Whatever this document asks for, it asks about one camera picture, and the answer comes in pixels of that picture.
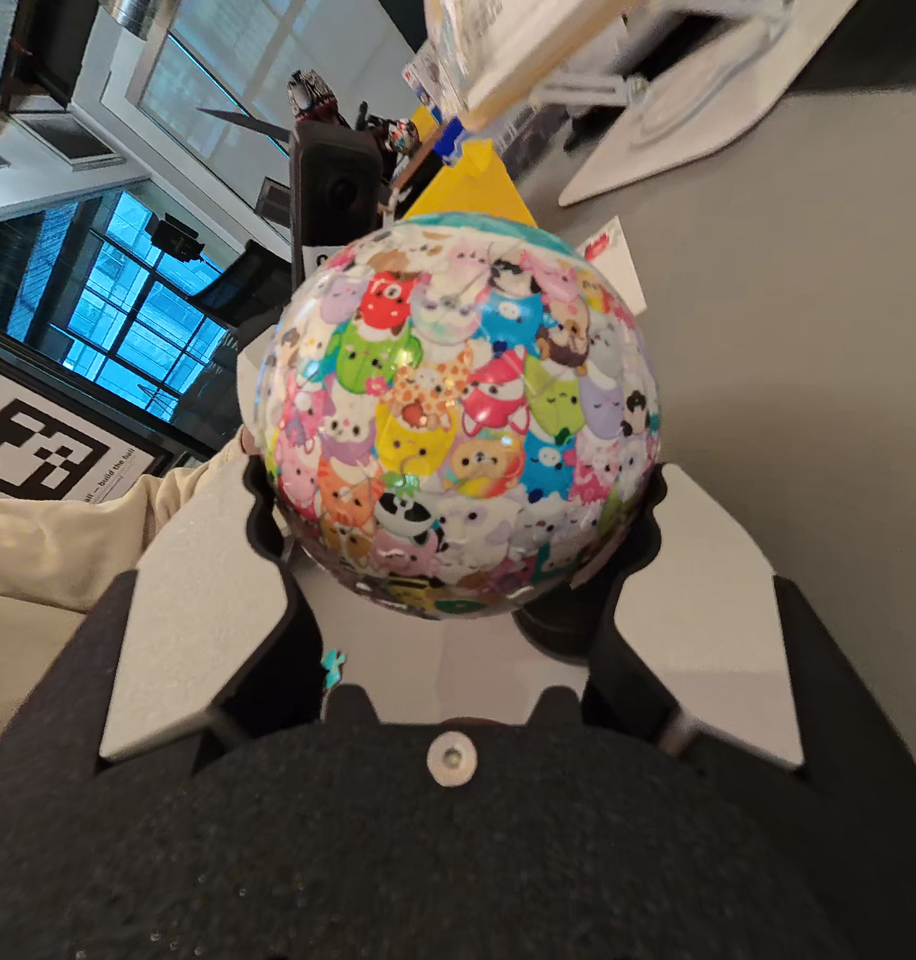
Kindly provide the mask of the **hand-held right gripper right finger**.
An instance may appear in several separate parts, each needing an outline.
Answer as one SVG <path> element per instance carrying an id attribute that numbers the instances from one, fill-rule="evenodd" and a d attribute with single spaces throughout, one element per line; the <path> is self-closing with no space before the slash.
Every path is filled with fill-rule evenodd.
<path id="1" fill-rule="evenodd" d="M 706 735 L 799 768 L 771 564 L 680 466 L 653 480 L 589 652 L 593 704 L 605 725 L 671 755 Z"/>

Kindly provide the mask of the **yellow plastic bin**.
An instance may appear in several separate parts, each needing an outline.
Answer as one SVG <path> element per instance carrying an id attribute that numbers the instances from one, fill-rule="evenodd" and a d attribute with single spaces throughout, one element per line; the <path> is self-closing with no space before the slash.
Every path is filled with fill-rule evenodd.
<path id="1" fill-rule="evenodd" d="M 464 141 L 459 160 L 441 168 L 404 218 L 454 212 L 486 214 L 536 226 L 490 139 Z"/>

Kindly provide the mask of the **white puzzle instruction sheet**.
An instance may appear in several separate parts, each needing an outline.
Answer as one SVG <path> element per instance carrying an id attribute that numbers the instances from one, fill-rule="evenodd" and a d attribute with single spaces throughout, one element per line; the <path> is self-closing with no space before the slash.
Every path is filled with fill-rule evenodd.
<path id="1" fill-rule="evenodd" d="M 633 316 L 638 317 L 646 311 L 638 272 L 617 215 L 590 234 L 577 249 L 620 295 Z"/>

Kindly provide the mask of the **colourful puzzle ball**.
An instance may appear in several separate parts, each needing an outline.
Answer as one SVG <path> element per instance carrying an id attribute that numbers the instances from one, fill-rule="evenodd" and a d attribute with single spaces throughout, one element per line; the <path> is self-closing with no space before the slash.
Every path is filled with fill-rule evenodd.
<path id="1" fill-rule="evenodd" d="M 573 246 L 420 215 L 326 257 L 285 307 L 251 432 L 298 546 L 423 618 L 512 610 L 596 570 L 660 450 L 614 286 Z"/>

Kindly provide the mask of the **silver ventilation duct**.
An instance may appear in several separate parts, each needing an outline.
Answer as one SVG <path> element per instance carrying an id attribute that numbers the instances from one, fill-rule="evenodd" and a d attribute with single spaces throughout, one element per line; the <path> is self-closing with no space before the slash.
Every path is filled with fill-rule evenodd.
<path id="1" fill-rule="evenodd" d="M 166 30 L 179 1 L 100 1 L 106 12 L 126 32 L 147 42 L 153 31 Z"/>

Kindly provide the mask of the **large glass window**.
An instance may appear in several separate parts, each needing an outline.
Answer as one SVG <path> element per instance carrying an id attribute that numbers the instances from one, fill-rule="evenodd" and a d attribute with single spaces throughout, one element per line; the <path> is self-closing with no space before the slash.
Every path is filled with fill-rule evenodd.
<path id="1" fill-rule="evenodd" d="M 10 221 L 32 233 L 4 332 L 176 425 L 226 332 L 191 303 L 218 277 L 217 264 L 204 253 L 182 260 L 156 242 L 169 220 L 135 190 L 118 190 Z"/>
<path id="2" fill-rule="evenodd" d="M 173 36 L 164 40 L 139 110 L 242 201 L 252 205 L 266 179 L 284 184 L 286 146 L 212 112 L 248 115 Z"/>

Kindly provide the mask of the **white tan-edged box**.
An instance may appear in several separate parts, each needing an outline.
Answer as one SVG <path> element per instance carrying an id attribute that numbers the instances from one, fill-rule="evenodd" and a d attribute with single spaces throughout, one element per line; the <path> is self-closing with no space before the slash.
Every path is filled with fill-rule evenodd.
<path id="1" fill-rule="evenodd" d="M 456 3 L 456 114 L 477 132 L 639 1 Z"/>

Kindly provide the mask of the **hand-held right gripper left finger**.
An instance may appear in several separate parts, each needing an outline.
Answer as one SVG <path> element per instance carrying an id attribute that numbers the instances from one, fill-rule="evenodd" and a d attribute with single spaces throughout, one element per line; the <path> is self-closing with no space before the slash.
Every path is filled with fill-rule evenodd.
<path id="1" fill-rule="evenodd" d="M 319 625 L 283 557 L 263 462 L 219 470 L 137 564 L 100 755 L 227 748 L 320 715 Z"/>

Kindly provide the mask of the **small black mounted device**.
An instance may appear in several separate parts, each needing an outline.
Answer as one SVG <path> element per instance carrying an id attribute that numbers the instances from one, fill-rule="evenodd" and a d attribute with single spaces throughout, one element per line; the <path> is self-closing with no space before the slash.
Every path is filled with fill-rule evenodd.
<path id="1" fill-rule="evenodd" d="M 204 244 L 199 240 L 199 233 L 171 214 L 162 218 L 152 213 L 145 232 L 155 249 L 178 262 L 190 263 L 201 258 Z"/>

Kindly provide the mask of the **black framed tag sign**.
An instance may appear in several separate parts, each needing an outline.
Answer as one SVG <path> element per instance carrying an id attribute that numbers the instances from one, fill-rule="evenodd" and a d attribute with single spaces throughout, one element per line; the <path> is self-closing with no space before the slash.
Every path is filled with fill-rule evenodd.
<path id="1" fill-rule="evenodd" d="M 0 498 L 101 505 L 173 456 L 0 358 Z"/>

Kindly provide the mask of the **black white patterned object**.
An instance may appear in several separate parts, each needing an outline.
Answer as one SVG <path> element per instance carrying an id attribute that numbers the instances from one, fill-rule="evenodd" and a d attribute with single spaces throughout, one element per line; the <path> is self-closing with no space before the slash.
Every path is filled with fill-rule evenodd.
<path id="1" fill-rule="evenodd" d="M 319 122 L 349 129 L 334 91 L 317 71 L 296 70 L 287 82 L 287 94 L 295 125 Z"/>

